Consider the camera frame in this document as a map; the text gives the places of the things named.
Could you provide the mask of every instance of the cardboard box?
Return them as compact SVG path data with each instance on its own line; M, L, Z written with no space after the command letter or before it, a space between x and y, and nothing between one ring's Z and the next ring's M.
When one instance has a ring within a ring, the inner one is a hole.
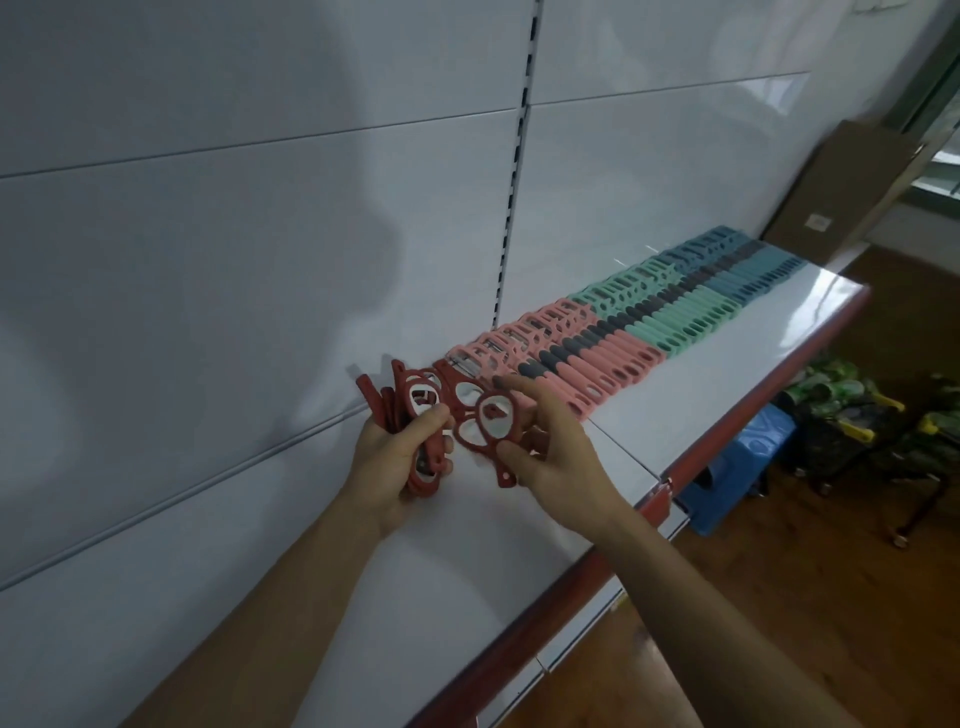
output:
M801 171L763 239L825 265L856 244L920 176L932 155L919 152L932 147L883 127L840 122Z

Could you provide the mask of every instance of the finger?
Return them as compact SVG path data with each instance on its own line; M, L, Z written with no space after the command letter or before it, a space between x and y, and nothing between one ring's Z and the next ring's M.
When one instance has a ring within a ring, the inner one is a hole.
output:
M521 430L530 429L537 423L537 406L534 404L529 407L522 407L517 418L520 421Z
M506 375L497 377L494 385L504 389L513 389L535 401L537 403L537 420L546 425L547 428L567 419L576 422L569 407L545 384L526 376Z
M550 450L550 435L541 429L528 429L520 438L520 446L525 450L546 453Z
M501 440L496 444L496 456L524 484L533 482L537 470L544 467L520 445L509 440Z
M406 455L414 454L424 440L446 425L449 416L449 407L435 404L394 436L396 447Z

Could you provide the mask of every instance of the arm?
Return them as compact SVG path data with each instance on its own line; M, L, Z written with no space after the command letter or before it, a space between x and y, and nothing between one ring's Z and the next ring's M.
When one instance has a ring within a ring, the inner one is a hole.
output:
M414 453L448 420L439 405L397 435L367 421L340 493L124 725L290 725L360 574L407 515Z
M857 725L623 499L562 402L530 379L503 384L538 406L524 447L501 443L497 454L553 519L607 557L706 726Z

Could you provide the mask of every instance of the right hand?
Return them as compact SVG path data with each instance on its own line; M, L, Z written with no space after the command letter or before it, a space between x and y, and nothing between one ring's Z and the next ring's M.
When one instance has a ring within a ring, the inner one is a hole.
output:
M495 385L537 403L524 413L520 445L501 441L496 454L550 518L596 543L616 519L636 516L583 427L549 388L519 375L499 377Z

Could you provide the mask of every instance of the white shelf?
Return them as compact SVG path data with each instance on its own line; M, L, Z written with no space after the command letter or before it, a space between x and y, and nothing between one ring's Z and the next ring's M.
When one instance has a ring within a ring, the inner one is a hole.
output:
M861 286L808 265L590 417L652 473L664 471Z
M0 593L0 715L115 725L243 598L347 473L350 418ZM617 488L656 479L595 426ZM401 726L588 548L458 449L454 474L375 553L299 726Z

